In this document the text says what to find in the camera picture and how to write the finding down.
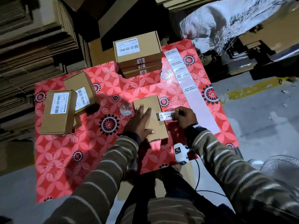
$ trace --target red table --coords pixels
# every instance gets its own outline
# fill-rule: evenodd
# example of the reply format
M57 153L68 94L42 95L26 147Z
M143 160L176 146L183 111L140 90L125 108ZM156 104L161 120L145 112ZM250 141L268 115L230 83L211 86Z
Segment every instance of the red table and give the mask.
M162 47L163 52L177 48L184 60L198 89L214 97L202 97L209 107L221 132L215 136L229 147L237 147L239 143L230 123L211 88L211 82L196 54L190 40L183 40ZM44 100L50 90L63 90L63 79L75 74L64 75L35 85L36 113L36 153L37 201L66 196L81 184L85 176L94 169L102 159L105 151L113 145L120 133L134 114L132 101L152 95L158 95L162 111L172 110L178 106L189 107L189 104L172 72L163 53L162 71L154 71L145 75L125 79L118 75L115 62L84 70L91 78L101 101L99 110L87 116L81 115L82 126L75 133L54 136L40 135L39 129ZM107 133L108 124L113 130ZM162 167L176 164L173 145L186 143L184 132L176 122L166 121L169 139L150 143L151 148L139 151L139 171L146 173Z

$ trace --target label strip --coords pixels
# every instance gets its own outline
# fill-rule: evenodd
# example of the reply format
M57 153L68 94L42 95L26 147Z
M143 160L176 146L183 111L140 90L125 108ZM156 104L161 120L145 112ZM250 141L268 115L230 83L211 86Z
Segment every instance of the label strip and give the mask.
M188 71L177 48L164 52L172 71L174 72L178 83L190 105L190 108L196 114L198 123L210 130L213 134L220 132L220 129L207 107L202 94L197 88L190 72Z
M160 121L164 121L164 120L170 120L172 119L171 117L171 113L173 113L174 111L171 111L171 112L160 112L159 113L159 118L160 118Z

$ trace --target stack of cardboard boxes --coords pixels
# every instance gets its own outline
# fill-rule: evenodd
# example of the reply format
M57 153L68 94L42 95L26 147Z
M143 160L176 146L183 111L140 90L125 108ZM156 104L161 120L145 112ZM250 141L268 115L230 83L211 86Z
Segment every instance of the stack of cardboard boxes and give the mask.
M79 115L99 108L91 79L84 71L66 78L64 84L65 90L47 94L40 134L70 134L81 126Z
M156 31L113 42L116 62L127 78L162 69L162 49Z

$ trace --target gray floor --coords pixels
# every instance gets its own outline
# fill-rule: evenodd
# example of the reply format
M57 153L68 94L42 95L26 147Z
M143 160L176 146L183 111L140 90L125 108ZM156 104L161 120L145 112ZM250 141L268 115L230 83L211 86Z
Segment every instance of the gray floor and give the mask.
M252 86L249 73L237 75L213 83L219 97L228 91ZM265 161L273 155L284 154L299 158L299 84L282 85L262 91L240 100L227 101L223 108L240 142L245 160ZM198 189L223 193L220 186L200 164ZM198 168L192 162L197 182ZM15 224L42 223L65 199L59 198L45 203L35 203L35 169L28 167L0 177L0 215L13 218ZM227 198L210 193L201 193L215 205L226 203ZM124 202L115 201L107 223L114 223Z

